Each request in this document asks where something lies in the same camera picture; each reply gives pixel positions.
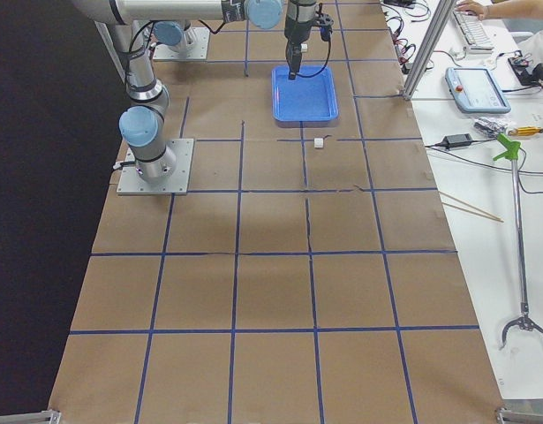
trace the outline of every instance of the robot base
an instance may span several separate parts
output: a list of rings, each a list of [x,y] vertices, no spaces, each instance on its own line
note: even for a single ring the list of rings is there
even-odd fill
[[[126,166],[122,169],[117,193],[119,195],[186,194],[191,175],[194,139],[172,139],[167,142],[167,148],[173,150],[177,158],[177,167],[171,175],[148,182],[140,177],[133,166]],[[130,149],[125,160],[128,162],[134,160]]]
[[[178,53],[166,45],[160,44],[155,48],[154,60],[156,62],[194,62],[207,60],[210,31],[208,31],[208,28],[195,27],[194,33],[197,36],[197,41],[191,49]]]

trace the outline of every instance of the power adapter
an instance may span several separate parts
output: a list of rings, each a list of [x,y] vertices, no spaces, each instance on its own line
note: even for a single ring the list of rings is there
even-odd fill
[[[441,142],[434,144],[439,148],[446,148],[446,150],[451,150],[452,148],[466,148],[473,143],[473,139],[469,134],[455,134],[455,135],[446,135]]]

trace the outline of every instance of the yellow tool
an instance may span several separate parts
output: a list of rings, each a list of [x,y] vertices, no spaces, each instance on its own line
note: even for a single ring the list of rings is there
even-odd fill
[[[539,126],[521,126],[519,128],[515,128],[514,130],[509,130],[509,135],[528,136],[538,133],[542,134],[543,128],[540,128]]]

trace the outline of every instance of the keyboard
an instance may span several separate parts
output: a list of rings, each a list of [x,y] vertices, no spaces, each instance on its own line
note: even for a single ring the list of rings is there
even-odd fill
[[[467,53],[490,54],[494,50],[491,39],[487,36],[485,28],[477,16],[464,12],[453,11],[454,18],[464,36]]]

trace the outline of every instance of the white surface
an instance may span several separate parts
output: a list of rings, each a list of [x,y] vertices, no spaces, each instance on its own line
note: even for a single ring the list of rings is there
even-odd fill
[[[539,99],[511,100],[507,115],[520,125],[543,126],[543,95]],[[472,118],[459,112],[453,101],[413,102],[420,131],[427,145],[444,135],[470,133],[485,138],[472,127]],[[528,152],[526,170],[543,171],[543,134],[519,138]],[[472,145],[453,151],[477,162],[494,164],[504,149],[498,142]],[[520,315],[512,182],[509,172],[498,172],[462,163],[448,155],[429,151],[428,157],[441,191],[501,217],[498,223],[446,208],[471,299],[487,352],[505,399],[543,398],[543,336],[511,329],[507,347],[499,350],[504,324]],[[509,168],[500,160],[497,165]],[[543,177],[522,177],[529,191],[543,190]],[[522,193],[524,247],[530,317],[543,328],[543,194]]]

